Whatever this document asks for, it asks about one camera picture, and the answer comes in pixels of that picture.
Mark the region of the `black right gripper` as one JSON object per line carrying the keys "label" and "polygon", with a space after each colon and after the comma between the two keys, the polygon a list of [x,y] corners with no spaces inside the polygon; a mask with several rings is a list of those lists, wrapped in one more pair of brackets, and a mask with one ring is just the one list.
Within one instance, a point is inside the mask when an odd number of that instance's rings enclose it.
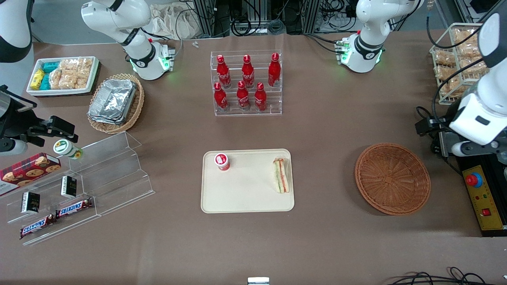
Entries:
{"label": "black right gripper", "polygon": [[49,137],[67,139],[72,143],[78,142],[78,135],[74,133],[75,126],[58,116],[48,119],[48,128],[42,124],[43,119],[36,116],[33,110],[17,112],[14,109],[1,109],[0,135],[1,137],[18,137],[38,147],[45,145],[45,139],[41,136],[45,133]]}

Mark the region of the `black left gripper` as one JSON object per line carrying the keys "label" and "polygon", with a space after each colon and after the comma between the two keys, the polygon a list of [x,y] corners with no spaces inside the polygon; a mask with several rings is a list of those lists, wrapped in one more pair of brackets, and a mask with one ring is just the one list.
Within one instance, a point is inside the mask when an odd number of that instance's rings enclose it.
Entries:
{"label": "black left gripper", "polygon": [[456,144],[456,132],[450,127],[454,116],[424,117],[415,123],[415,130],[420,137],[433,137],[431,151],[441,157],[454,156],[452,147]]}

